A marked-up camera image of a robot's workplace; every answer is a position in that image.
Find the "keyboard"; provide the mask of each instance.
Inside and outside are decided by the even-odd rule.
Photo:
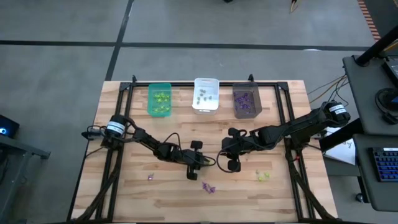
[[[398,148],[371,148],[379,182],[398,182]]]

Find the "green bin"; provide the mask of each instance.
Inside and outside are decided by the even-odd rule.
[[[147,111],[154,117],[165,117],[172,114],[172,85],[156,83],[148,86]]]

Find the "white label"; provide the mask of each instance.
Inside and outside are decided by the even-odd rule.
[[[340,109],[340,110],[335,111],[336,115],[344,113],[344,112],[347,112],[347,111],[345,109]]]
[[[122,124],[119,124],[117,122],[114,121],[110,121],[106,127],[106,129],[112,130],[112,131],[116,131],[119,134],[123,134],[124,133],[124,126]]]
[[[342,109],[342,108],[344,108],[343,105],[336,105],[336,106],[332,106],[331,108],[329,108],[329,111],[333,112],[333,111],[335,111],[337,109]]]
[[[117,127],[117,128],[120,128],[120,129],[124,130],[124,125],[123,125],[123,124],[119,124],[119,123],[117,123],[117,122],[110,121],[110,122],[108,123],[108,126],[109,126],[109,125],[112,125],[112,126],[115,126],[115,127]]]
[[[116,131],[116,132],[119,133],[119,134],[123,134],[123,132],[124,132],[122,129],[117,128],[117,127],[114,127],[114,126],[110,126],[110,125],[108,125],[108,126],[106,127],[106,129],[112,130],[112,131]]]
[[[383,148],[384,151],[398,151],[398,148]]]

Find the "black floor stripe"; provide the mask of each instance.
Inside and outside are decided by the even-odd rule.
[[[183,43],[127,43],[121,47],[137,48],[171,48],[171,49],[256,49],[256,50],[335,50],[335,51],[366,51],[370,46],[317,46],[317,45],[264,45],[264,44],[183,44]]]
[[[0,40],[0,45],[114,47],[115,42]]]
[[[114,67],[116,66],[116,61],[118,60],[120,47],[121,47],[121,44],[123,41],[124,33],[126,32],[127,23],[129,22],[130,12],[131,12],[133,2],[134,2],[134,0],[129,0],[129,2],[127,4],[126,12],[124,13],[123,21],[120,26],[118,39],[117,39],[116,45],[113,49],[111,61],[109,62],[108,71],[106,71],[105,81],[112,80]]]

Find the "black desk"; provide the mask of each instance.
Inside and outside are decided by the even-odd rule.
[[[26,166],[33,155],[48,159],[49,152],[37,149],[0,135],[0,149],[7,151],[7,171],[0,184],[0,223],[6,223],[11,205],[21,184]]]
[[[352,138],[353,134],[374,134],[398,136],[398,124],[390,125],[382,119],[374,97],[383,88],[393,88],[387,74],[382,69],[383,59],[374,58],[367,67],[360,67],[353,57],[343,58],[351,91],[353,92],[359,118],[341,128],[334,134],[320,140],[321,148],[332,147]]]
[[[370,147],[398,147],[398,138],[354,134],[353,139],[359,171],[365,186],[365,192],[362,192],[364,198],[367,197],[373,209],[377,211],[398,212],[398,182],[378,182],[368,153]]]

